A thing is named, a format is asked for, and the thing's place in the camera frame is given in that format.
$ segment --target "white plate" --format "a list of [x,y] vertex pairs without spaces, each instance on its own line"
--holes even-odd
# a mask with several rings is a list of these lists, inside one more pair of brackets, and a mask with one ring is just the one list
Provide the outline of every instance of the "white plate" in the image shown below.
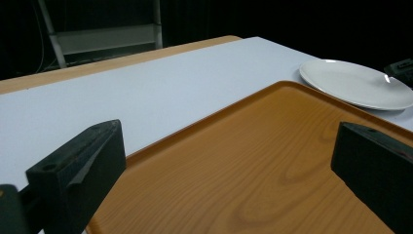
[[355,63],[309,60],[301,64],[300,75],[316,89],[354,105],[381,110],[413,105],[413,91],[404,83]]

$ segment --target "wooden table edge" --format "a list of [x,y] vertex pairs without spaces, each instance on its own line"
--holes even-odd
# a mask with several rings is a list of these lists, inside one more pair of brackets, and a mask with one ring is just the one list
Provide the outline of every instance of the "wooden table edge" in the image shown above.
[[21,76],[17,78],[0,81],[0,95],[15,91],[26,90],[38,86],[48,85],[55,82],[69,80],[85,75],[94,74],[101,71],[116,69],[128,65],[133,65],[149,60],[169,57],[189,51],[198,50],[205,47],[233,42],[242,38],[228,35],[199,42],[183,44],[174,47],[167,47],[160,50],[139,53],[131,56],[113,58],[84,65],[72,66],[64,69],[43,72],[33,75]]

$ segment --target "black object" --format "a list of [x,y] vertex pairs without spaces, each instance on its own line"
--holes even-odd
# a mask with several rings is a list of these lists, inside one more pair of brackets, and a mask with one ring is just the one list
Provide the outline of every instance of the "black object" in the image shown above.
[[393,76],[413,89],[413,58],[387,65],[384,70],[386,74]]
[[121,122],[89,127],[28,169],[21,192],[0,185],[0,233],[82,233],[125,168]]
[[395,233],[413,233],[413,148],[342,122],[331,169]]

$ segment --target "wooden tray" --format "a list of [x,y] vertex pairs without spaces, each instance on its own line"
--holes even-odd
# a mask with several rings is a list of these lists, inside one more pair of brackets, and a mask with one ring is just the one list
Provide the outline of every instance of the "wooden tray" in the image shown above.
[[413,145],[409,131],[279,82],[128,157],[87,231],[392,233],[330,169],[340,121]]

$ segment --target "metal shelf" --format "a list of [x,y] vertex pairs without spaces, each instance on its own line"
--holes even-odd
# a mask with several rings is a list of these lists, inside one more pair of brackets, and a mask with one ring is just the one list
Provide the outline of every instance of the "metal shelf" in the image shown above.
[[66,32],[55,32],[45,1],[38,2],[60,68],[67,55],[152,43],[163,48],[160,0],[154,0],[154,23]]

